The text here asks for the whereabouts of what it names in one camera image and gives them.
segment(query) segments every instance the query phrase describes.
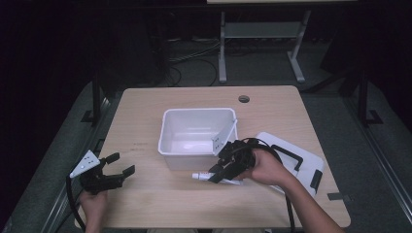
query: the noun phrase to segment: human hand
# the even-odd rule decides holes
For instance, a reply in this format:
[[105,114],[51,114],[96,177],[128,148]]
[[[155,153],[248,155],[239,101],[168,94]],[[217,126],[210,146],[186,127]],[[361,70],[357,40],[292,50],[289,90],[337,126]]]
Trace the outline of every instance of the human hand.
[[252,150],[256,159],[255,167],[238,176],[238,179],[253,179],[259,183],[279,185],[294,179],[294,176],[270,152],[262,149]]
[[100,232],[108,206],[108,191],[101,191],[96,195],[83,191],[80,203],[86,215],[86,233]]

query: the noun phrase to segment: white basket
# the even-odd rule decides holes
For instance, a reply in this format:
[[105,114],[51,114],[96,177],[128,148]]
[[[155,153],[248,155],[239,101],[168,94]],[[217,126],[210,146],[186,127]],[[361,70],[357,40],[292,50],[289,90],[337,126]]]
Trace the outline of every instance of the white basket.
[[170,170],[208,170],[227,141],[237,139],[236,122],[230,108],[167,110],[158,151]]

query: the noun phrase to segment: table top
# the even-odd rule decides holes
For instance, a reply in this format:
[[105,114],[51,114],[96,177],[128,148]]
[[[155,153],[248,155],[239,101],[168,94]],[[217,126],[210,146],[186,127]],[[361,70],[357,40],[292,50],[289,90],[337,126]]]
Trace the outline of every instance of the table top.
[[[250,97],[241,103],[240,95]],[[106,227],[114,228],[276,228],[289,227],[285,196],[266,185],[193,180],[193,171],[170,171],[157,151],[163,114],[168,109],[232,108],[239,139],[265,131],[325,160],[315,130],[294,86],[219,86],[136,88],[123,93],[100,157],[120,160],[104,168],[118,174],[130,165],[136,173],[109,193]],[[316,201],[342,227],[351,222],[325,164]],[[294,216],[296,226],[301,226]]]

